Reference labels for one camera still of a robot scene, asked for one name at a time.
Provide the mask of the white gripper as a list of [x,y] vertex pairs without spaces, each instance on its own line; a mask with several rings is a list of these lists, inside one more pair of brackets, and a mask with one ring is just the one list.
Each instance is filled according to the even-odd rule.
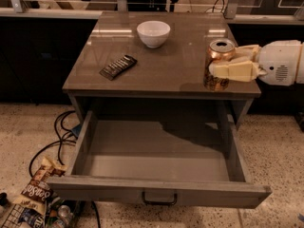
[[271,86],[291,86],[296,82],[301,42],[274,41],[264,47],[237,47],[236,57],[230,61],[213,61],[209,66],[209,72],[220,79],[250,82],[258,78]]

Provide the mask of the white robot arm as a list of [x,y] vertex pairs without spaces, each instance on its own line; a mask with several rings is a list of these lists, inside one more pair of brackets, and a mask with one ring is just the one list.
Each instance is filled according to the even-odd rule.
[[270,86],[304,83],[304,43],[274,41],[264,47],[235,47],[229,59],[215,59],[208,67],[212,76],[239,82],[261,80]]

